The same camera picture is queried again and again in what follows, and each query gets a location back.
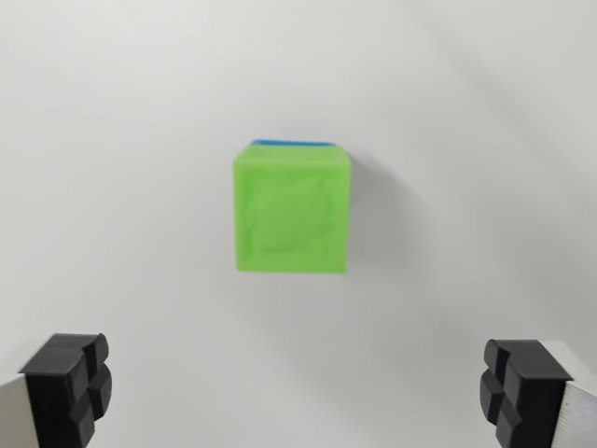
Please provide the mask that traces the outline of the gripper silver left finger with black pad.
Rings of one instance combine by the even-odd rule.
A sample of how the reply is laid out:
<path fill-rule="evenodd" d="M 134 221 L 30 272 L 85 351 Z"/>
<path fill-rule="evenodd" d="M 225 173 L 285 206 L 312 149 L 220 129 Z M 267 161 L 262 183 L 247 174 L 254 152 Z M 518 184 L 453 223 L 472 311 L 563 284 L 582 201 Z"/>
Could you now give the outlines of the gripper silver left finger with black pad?
<path fill-rule="evenodd" d="M 113 390 L 102 333 L 51 335 L 14 371 L 1 363 L 3 447 L 86 447 Z"/>

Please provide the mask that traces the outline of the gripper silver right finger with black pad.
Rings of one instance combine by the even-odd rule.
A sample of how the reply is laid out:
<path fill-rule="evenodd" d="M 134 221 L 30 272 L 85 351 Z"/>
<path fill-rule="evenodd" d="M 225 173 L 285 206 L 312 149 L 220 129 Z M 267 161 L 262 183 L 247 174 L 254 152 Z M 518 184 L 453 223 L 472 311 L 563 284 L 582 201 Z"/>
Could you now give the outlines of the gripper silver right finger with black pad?
<path fill-rule="evenodd" d="M 561 341 L 490 339 L 479 382 L 502 447 L 596 445 L 596 374 Z"/>

